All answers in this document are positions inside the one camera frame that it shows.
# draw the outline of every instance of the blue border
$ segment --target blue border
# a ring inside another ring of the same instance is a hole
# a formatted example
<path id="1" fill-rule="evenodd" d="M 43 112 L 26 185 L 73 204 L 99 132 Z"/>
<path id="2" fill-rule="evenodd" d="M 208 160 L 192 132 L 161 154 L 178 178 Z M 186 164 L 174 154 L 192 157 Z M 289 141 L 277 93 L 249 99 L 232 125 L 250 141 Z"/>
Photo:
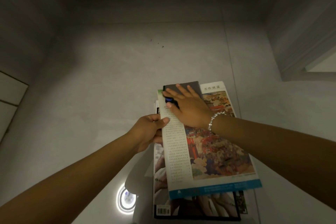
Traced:
<path id="1" fill-rule="evenodd" d="M 247 189 L 256 189 L 261 188 L 260 179 L 245 181 L 245 182 L 233 182 L 233 183 L 225 183 L 211 186 L 203 186 L 196 188 L 188 188 L 188 189 L 180 189 L 180 190 L 172 190 L 169 192 L 170 199 L 177 199 L 183 197 L 194 197 L 200 195 L 207 194 L 215 194 L 215 193 L 223 193 L 223 192 L 231 192 L 238 190 L 247 190 Z"/>

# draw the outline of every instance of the person's left hand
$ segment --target person's left hand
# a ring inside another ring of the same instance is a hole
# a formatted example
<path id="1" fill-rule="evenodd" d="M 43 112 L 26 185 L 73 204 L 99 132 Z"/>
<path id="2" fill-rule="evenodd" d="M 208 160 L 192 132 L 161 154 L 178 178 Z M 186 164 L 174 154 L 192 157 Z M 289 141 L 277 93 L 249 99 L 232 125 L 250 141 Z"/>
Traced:
<path id="1" fill-rule="evenodd" d="M 129 130 L 128 134 L 137 140 L 138 152 L 147 149 L 150 143 L 162 143 L 162 131 L 169 122 L 169 118 L 160 120 L 159 114 L 150 114 L 141 117 L 134 126 Z"/>

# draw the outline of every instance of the silver bracelet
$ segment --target silver bracelet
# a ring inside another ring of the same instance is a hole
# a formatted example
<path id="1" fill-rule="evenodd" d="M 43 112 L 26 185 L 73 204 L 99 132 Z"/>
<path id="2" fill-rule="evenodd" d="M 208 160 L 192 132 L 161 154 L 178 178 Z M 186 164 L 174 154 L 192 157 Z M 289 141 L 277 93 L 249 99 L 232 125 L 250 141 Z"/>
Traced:
<path id="1" fill-rule="evenodd" d="M 209 130 L 211 133 L 212 133 L 212 131 L 211 131 L 212 122 L 213 122 L 213 120 L 214 120 L 218 115 L 220 115 L 220 114 L 225 114 L 225 111 L 223 111 L 223 112 L 217 112 L 217 113 L 215 113 L 215 114 L 211 117 L 211 121 L 210 121 L 209 126 L 208 126 L 208 130 Z"/>

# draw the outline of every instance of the magazine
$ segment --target magazine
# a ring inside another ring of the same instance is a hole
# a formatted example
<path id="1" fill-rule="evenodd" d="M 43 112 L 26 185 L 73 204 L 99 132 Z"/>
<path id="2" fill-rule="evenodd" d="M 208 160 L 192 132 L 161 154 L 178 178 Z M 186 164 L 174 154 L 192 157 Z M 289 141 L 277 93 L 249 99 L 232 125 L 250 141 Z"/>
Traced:
<path id="1" fill-rule="evenodd" d="M 155 113 L 160 113 L 158 101 Z M 240 221 L 240 212 L 247 213 L 244 195 L 240 195 L 238 201 L 236 192 L 170 200 L 161 144 L 154 145 L 153 178 L 153 216 L 156 219 Z"/>
<path id="2" fill-rule="evenodd" d="M 236 117 L 223 82 L 200 85 L 203 99 L 215 112 Z M 249 154 L 208 130 L 184 126 L 166 107 L 157 91 L 161 118 L 166 179 L 170 199 L 248 190 L 261 187 Z"/>

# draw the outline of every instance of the tile floor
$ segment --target tile floor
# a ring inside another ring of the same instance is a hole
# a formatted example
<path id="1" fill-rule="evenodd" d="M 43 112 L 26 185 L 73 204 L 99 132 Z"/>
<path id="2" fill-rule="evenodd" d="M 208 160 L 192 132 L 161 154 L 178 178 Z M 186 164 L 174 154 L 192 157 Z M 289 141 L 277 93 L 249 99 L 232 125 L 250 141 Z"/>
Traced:
<path id="1" fill-rule="evenodd" d="M 224 81 L 242 118 L 334 140 L 336 84 L 281 82 L 263 25 L 246 21 L 252 12 L 234 13 L 244 3 L 203 1 L 168 0 L 154 12 L 144 0 L 80 1 L 0 145 L 0 205 L 128 131 L 153 112 L 163 84 Z M 151 148 L 136 155 L 74 223 L 161 223 L 151 217 L 152 178 L 144 176 L 151 160 Z M 335 220 L 258 160 L 256 168 L 261 223 Z M 140 202 L 133 216 L 115 207 L 127 177 Z"/>

